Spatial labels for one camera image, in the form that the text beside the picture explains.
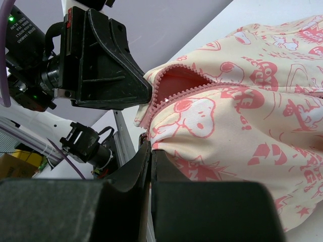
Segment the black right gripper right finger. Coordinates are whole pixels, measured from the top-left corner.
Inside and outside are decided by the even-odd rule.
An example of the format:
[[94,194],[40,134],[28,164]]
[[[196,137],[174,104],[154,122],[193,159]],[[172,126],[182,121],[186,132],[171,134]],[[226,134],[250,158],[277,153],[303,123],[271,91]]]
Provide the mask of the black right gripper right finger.
[[190,181],[162,150],[152,153],[157,241],[285,241],[272,197],[259,183]]

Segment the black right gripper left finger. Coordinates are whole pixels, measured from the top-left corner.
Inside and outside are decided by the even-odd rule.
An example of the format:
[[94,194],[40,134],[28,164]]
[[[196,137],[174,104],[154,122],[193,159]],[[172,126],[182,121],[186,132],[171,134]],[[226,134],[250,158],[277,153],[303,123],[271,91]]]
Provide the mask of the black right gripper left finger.
[[150,155],[106,179],[3,179],[1,241],[146,241]]

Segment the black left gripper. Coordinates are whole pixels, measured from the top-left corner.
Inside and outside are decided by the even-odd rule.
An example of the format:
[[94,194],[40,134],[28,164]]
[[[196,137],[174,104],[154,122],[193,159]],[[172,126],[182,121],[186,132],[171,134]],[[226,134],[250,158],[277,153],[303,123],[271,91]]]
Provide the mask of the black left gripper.
[[6,31],[10,97],[32,111],[55,109],[56,98],[68,99],[73,106],[102,110],[148,103],[152,86],[130,54],[126,27],[94,9],[85,14],[79,83],[72,81],[68,75],[78,74],[78,64],[68,59],[67,51],[73,14],[80,18],[83,8],[70,7],[62,22],[43,33],[13,6]]

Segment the pink cream printed hooded jacket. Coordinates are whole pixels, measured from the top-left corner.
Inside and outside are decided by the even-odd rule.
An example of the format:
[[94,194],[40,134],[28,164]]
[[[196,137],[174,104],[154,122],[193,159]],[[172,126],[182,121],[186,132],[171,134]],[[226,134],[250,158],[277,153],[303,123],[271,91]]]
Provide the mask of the pink cream printed hooded jacket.
[[284,231],[322,201],[322,16],[251,24],[145,74],[134,123],[190,180],[266,186]]

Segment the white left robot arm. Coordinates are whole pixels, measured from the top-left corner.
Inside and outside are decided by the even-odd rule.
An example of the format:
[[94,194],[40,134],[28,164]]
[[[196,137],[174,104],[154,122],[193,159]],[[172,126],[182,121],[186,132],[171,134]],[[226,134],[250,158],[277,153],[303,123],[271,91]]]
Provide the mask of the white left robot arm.
[[52,113],[74,107],[124,110],[152,88],[133,59],[126,26],[102,12],[112,1],[63,1],[63,19],[42,31],[14,3],[1,4],[1,116],[47,139],[56,152],[105,170],[113,152],[100,133]]

